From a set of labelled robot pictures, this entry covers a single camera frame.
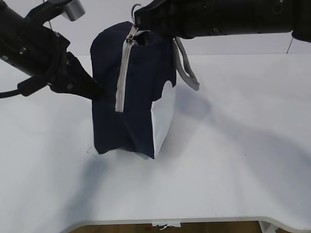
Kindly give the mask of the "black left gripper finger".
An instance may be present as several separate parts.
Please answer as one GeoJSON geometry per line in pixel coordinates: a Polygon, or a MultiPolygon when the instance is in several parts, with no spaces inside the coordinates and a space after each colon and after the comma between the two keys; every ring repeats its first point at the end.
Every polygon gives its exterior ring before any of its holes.
{"type": "Polygon", "coordinates": [[[78,58],[69,51],[64,56],[60,69],[50,81],[50,90],[89,100],[97,100],[102,96],[100,85],[85,71],[78,58]]]}

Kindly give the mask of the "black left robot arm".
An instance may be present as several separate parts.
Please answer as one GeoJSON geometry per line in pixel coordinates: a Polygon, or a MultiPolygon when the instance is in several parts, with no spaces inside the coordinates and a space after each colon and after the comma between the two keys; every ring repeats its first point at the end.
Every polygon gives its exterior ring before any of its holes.
{"type": "Polygon", "coordinates": [[[67,50],[70,41],[44,25],[59,15],[76,21],[84,14],[78,0],[48,0],[33,8],[26,17],[12,10],[5,1],[0,2],[0,58],[29,75],[15,90],[2,92],[2,99],[27,97],[46,86],[55,93],[90,100],[101,97],[100,85],[67,50]]]}

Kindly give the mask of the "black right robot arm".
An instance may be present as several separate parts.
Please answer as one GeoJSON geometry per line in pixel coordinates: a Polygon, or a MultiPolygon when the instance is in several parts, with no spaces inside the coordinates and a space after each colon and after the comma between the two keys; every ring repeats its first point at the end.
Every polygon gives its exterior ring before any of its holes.
{"type": "Polygon", "coordinates": [[[291,33],[311,40],[309,0],[154,0],[134,19],[139,30],[171,38],[291,33]]]}

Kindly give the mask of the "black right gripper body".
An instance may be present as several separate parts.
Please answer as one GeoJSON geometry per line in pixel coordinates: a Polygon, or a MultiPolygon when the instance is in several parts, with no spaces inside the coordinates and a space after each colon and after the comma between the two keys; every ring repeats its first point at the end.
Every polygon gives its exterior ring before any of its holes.
{"type": "Polygon", "coordinates": [[[219,34],[214,0],[154,0],[136,10],[134,19],[140,31],[150,30],[167,38],[219,34]]]}

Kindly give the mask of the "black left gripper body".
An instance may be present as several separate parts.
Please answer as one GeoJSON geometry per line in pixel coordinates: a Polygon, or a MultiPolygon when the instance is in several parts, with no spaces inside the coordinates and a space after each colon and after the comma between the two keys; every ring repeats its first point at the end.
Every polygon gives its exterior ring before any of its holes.
{"type": "Polygon", "coordinates": [[[29,96],[50,86],[50,81],[61,67],[69,41],[62,35],[43,29],[43,34],[29,30],[17,37],[17,68],[30,77],[17,84],[17,92],[29,96]]]}

